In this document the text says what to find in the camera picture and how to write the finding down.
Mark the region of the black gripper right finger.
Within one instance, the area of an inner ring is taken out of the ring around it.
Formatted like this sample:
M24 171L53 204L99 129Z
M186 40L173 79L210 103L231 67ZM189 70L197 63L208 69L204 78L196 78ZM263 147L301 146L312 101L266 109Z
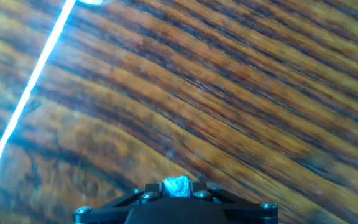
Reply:
M193 198L216 204L229 222L278 224L276 203L253 203L222 188L208 187L206 182L190 182L190 189Z

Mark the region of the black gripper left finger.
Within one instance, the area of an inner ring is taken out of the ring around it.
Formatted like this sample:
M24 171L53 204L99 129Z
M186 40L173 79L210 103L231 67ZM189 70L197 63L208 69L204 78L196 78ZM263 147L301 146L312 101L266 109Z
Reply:
M145 184L144 188L136 188L102 207L83 206L73 212L73 223L124 223L129 213L139 205L162 199L165 187L162 182Z

